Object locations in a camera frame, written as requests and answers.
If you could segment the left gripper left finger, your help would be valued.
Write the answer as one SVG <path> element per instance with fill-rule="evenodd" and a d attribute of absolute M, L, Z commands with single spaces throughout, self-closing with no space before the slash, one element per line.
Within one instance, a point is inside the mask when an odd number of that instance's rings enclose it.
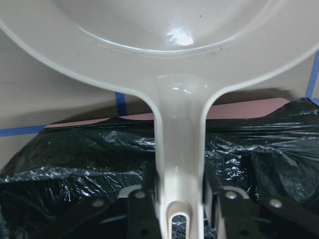
<path fill-rule="evenodd" d="M 128 196 L 127 238 L 160 239 L 160 224 L 155 211 L 156 164 L 148 162 L 143 169 L 142 188 Z"/>

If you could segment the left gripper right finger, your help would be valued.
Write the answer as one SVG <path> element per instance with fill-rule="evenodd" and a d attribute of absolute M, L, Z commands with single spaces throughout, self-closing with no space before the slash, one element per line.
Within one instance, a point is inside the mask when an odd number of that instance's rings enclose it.
<path fill-rule="evenodd" d="M 206 163 L 203 202 L 209 225 L 217 239 L 258 239 L 257 204 L 237 187 L 222 185 L 213 165 Z"/>

